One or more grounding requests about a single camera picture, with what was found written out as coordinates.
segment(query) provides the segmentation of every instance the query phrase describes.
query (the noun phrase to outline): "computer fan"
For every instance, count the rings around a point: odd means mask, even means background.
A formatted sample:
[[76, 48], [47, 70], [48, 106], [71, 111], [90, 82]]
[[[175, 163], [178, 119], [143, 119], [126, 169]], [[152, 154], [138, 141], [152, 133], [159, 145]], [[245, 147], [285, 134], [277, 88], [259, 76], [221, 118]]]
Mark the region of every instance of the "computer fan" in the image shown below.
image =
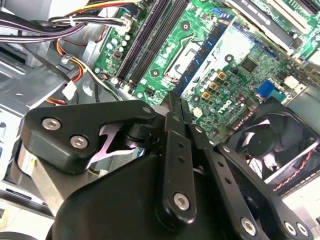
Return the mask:
[[299, 163], [319, 144], [319, 137], [291, 110], [269, 98], [229, 138], [228, 144], [265, 180]]

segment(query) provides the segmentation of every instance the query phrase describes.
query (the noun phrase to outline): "green circuit board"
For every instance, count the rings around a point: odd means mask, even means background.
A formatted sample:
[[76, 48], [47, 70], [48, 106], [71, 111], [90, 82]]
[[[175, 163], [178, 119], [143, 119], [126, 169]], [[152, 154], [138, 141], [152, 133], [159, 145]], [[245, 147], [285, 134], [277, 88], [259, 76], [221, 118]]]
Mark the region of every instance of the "green circuit board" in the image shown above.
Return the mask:
[[[291, 26], [273, 12], [264, 1], [254, 0], [254, 2], [270, 13], [273, 20], [284, 30], [288, 32], [292, 30]], [[298, 35], [302, 44], [292, 54], [302, 61], [319, 46], [320, 13], [310, 15], [292, 0], [284, 2], [303, 16], [312, 28], [308, 34]], [[101, 56], [95, 65], [99, 72], [108, 74], [110, 78], [115, 76], [150, 7], [151, 5], [145, 4], [140, 18], [132, 22], [132, 27], [127, 33], [131, 39], [121, 57], [115, 57], [115, 54], [119, 52], [119, 47], [123, 46], [113, 44], [113, 41], [116, 39], [117, 43], [121, 43], [125, 35], [119, 34], [115, 29], [109, 32]], [[223, 34], [208, 57], [205, 69], [200, 71], [197, 80], [191, 82], [181, 95], [188, 101], [193, 121], [207, 132], [214, 144], [224, 141], [262, 103], [263, 98], [257, 95], [257, 89], [266, 80], [274, 83], [280, 90], [272, 92], [271, 96], [283, 103], [298, 94], [298, 91], [284, 84], [284, 79], [281, 77], [283, 73], [287, 76], [303, 76], [311, 82], [318, 81], [256, 27], [251, 27], [248, 31], [246, 27], [250, 26], [250, 23], [239, 13], [215, 0], [192, 0], [132, 95], [151, 106], [159, 105], [168, 91], [175, 88], [182, 73], [217, 23], [220, 15], [215, 10], [222, 8], [235, 15], [236, 25], [230, 26]], [[231, 61], [227, 60], [228, 56], [232, 56]]]

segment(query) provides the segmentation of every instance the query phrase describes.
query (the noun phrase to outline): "motherboard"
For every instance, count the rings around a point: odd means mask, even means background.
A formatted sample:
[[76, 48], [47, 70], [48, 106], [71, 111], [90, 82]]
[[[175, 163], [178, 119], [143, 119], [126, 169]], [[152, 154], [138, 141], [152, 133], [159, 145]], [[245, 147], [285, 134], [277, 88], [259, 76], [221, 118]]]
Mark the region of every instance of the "motherboard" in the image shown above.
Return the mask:
[[320, 79], [315, 0], [143, 0], [117, 12], [95, 72], [151, 106], [168, 91], [188, 101], [212, 144], [269, 97], [284, 105]]

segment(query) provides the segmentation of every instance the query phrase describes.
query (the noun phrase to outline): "metal screw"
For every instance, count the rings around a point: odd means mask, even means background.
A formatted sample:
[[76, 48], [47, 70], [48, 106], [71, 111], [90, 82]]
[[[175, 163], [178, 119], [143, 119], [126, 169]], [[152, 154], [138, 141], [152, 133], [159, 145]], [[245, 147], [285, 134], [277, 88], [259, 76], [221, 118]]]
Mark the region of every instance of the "metal screw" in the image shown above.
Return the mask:
[[55, 131], [61, 128], [61, 123], [57, 119], [46, 118], [42, 121], [42, 126], [47, 130]]
[[83, 136], [73, 136], [70, 143], [76, 149], [85, 149], [88, 146], [88, 140]]
[[151, 110], [149, 108], [147, 108], [147, 107], [143, 107], [142, 109], [143, 109], [143, 111], [145, 111], [148, 114], [151, 113]]
[[202, 132], [203, 132], [202, 129], [201, 129], [201, 127], [199, 127], [199, 126], [195, 126], [195, 130], [197, 130], [199, 133], [202, 133]]
[[227, 146], [223, 146], [223, 150], [225, 150], [227, 153], [231, 153], [230, 148], [228, 148]]
[[174, 120], [176, 120], [177, 122], [180, 122], [180, 119], [177, 116], [172, 116]]
[[303, 235], [305, 235], [306, 237], [309, 236], [307, 229], [301, 223], [297, 223], [296, 225], [298, 226], [298, 229]]
[[255, 236], [257, 231], [255, 225], [246, 217], [241, 218], [241, 224], [244, 230], [251, 236]]
[[182, 211], [187, 211], [190, 207], [190, 202], [188, 198], [182, 193], [176, 193], [173, 197], [175, 205], [178, 206]]
[[296, 236], [297, 235], [297, 232], [296, 230], [294, 229], [294, 227], [288, 223], [287, 221], [284, 222], [284, 225], [286, 227], [286, 229], [288, 230], [289, 233], [291, 233], [292, 235]]

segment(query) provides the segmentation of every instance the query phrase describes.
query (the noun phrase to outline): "ram slot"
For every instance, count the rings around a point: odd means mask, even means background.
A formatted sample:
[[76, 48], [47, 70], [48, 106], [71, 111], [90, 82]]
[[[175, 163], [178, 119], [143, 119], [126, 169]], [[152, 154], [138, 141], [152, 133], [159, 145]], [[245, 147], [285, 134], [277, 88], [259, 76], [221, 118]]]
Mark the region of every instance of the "ram slot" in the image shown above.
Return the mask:
[[147, 69], [150, 67], [151, 63], [155, 59], [156, 55], [159, 53], [159, 50], [165, 43], [167, 37], [172, 32], [177, 22], [181, 18], [182, 14], [186, 10], [190, 0], [176, 0], [172, 5], [170, 11], [167, 13], [166, 18], [161, 24], [156, 35], [153, 37], [152, 41], [149, 44], [149, 47], [145, 51], [145, 54], [141, 58], [141, 61], [137, 64], [134, 69], [133, 74], [131, 75], [129, 84], [130, 90], [129, 93], [132, 93], [137, 87], [138, 83], [141, 81], [145, 75]]
[[170, 5], [170, 2], [171, 0], [156, 0], [156, 2], [153, 4], [147, 19], [145, 20], [141, 30], [138, 33], [138, 36], [133, 42], [129, 52], [125, 56], [125, 59], [116, 74], [116, 77], [120, 83], [127, 77], [142, 48], [148, 41], [148, 38], [154, 31], [159, 20], [162, 18], [167, 7]]

